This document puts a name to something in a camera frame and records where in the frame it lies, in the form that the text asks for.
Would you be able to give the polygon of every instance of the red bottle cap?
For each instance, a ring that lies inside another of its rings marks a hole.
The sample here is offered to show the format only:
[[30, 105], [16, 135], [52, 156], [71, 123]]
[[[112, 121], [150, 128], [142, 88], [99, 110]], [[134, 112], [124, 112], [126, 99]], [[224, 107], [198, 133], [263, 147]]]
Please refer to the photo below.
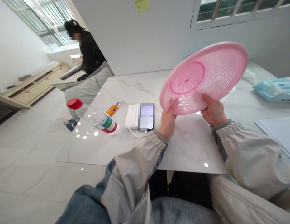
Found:
[[83, 105], [83, 102], [80, 101], [79, 99], [73, 98], [71, 100], [69, 100], [66, 103], [67, 107], [73, 109], [73, 110], [77, 110], [78, 108], [80, 108]]

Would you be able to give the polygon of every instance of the windowsill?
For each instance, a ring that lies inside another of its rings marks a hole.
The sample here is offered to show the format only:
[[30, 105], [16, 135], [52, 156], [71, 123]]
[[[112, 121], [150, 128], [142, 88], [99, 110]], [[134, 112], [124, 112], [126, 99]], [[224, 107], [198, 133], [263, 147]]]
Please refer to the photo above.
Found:
[[51, 53], [56, 53], [56, 52], [61, 52], [61, 51], [72, 50], [76, 48], [79, 48], [79, 43], [70, 43], [68, 45], [63, 45], [60, 47], [51, 47], [48, 53], [51, 54]]

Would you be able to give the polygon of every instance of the sticky note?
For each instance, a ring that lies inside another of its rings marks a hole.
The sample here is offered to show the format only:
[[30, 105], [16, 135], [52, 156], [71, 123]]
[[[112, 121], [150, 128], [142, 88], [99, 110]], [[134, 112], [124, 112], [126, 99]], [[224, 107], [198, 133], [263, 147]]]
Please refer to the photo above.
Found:
[[138, 13], [150, 9], [150, 0], [134, 0], [135, 8]]

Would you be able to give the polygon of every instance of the white paper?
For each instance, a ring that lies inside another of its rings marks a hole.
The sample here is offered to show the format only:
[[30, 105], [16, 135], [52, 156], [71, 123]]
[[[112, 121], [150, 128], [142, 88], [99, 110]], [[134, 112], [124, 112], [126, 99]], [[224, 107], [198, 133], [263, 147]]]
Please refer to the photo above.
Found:
[[256, 125], [281, 145], [290, 158], [290, 117], [257, 121]]

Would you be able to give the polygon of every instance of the elastic cuff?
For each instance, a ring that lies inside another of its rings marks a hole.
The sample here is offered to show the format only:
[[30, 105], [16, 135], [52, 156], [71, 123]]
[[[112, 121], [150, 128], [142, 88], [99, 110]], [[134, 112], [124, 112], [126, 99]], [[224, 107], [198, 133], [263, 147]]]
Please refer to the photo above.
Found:
[[244, 127], [239, 122], [233, 122], [231, 125], [226, 126], [222, 129], [217, 130], [217, 134], [220, 138], [224, 138], [226, 136], [234, 135], [236, 132], [244, 129]]
[[220, 125], [218, 125], [218, 126], [214, 126], [214, 127], [211, 127], [211, 126], [210, 126], [210, 129], [211, 129], [212, 131], [217, 131], [217, 130], [219, 130], [219, 129], [221, 129], [221, 128], [224, 128], [224, 127], [226, 127], [226, 126], [228, 126], [228, 125], [230, 125], [230, 124], [232, 124], [232, 123], [233, 123], [233, 120], [232, 120], [232, 119], [229, 119], [229, 120], [226, 121], [225, 123], [220, 124]]
[[154, 131], [150, 131], [147, 136], [158, 150], [162, 151], [167, 146]]
[[163, 141], [163, 143], [165, 144], [169, 143], [169, 140], [165, 139], [157, 130], [154, 130], [153, 132], [157, 135], [157, 137], [159, 137], [160, 140]]

